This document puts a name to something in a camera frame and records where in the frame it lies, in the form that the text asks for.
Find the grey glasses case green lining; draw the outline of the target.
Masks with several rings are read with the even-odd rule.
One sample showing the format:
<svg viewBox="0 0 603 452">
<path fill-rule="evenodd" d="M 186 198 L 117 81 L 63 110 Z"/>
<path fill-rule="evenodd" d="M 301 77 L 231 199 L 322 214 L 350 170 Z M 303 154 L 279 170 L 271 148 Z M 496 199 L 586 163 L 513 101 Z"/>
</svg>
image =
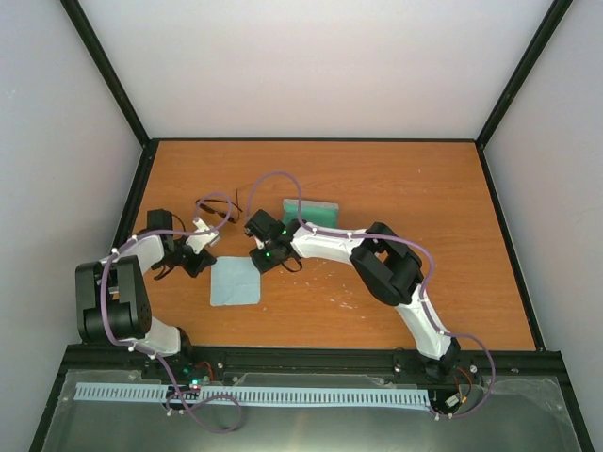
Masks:
<svg viewBox="0 0 603 452">
<path fill-rule="evenodd" d="M 298 200 L 283 199 L 283 224 L 298 217 Z M 335 202 L 301 201 L 301 217 L 320 227 L 337 228 L 339 205 Z"/>
</svg>

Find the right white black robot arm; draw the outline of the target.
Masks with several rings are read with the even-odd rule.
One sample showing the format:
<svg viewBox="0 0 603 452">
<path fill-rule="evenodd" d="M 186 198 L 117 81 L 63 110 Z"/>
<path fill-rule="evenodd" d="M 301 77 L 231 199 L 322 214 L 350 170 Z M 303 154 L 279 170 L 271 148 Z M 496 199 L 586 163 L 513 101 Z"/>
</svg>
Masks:
<svg viewBox="0 0 603 452">
<path fill-rule="evenodd" d="M 399 314 L 430 379 L 442 380 L 454 367 L 461 347 L 432 307 L 422 261 L 385 224 L 375 222 L 361 230 L 324 228 L 297 219 L 284 224 L 259 210 L 247 220 L 245 234 L 256 243 L 250 257 L 262 274 L 290 259 L 352 266 L 369 294 Z"/>
</svg>

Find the light blue cleaning cloth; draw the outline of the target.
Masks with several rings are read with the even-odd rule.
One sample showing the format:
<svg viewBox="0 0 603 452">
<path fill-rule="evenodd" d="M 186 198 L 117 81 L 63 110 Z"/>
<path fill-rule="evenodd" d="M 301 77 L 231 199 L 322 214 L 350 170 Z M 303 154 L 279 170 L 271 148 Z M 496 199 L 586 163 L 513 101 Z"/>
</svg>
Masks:
<svg viewBox="0 0 603 452">
<path fill-rule="evenodd" d="M 212 307 L 255 305 L 261 299 L 260 273 L 250 257 L 221 256 L 210 272 Z"/>
</svg>

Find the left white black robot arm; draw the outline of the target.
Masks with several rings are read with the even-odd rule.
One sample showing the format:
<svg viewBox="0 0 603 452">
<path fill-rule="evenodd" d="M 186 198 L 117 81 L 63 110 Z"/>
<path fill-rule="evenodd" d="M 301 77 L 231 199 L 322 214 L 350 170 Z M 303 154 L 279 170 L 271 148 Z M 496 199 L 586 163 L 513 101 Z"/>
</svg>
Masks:
<svg viewBox="0 0 603 452">
<path fill-rule="evenodd" d="M 194 230 L 176 231 L 177 216 L 164 209 L 147 213 L 147 227 L 101 260 L 75 270 L 77 328 L 85 344 L 113 344 L 141 351 L 176 379 L 189 377 L 196 356 L 185 331 L 157 319 L 152 313 L 144 275 L 159 270 L 159 280 L 180 267 L 189 277 L 199 276 L 217 263 L 208 250 L 219 232 L 201 218 Z"/>
</svg>

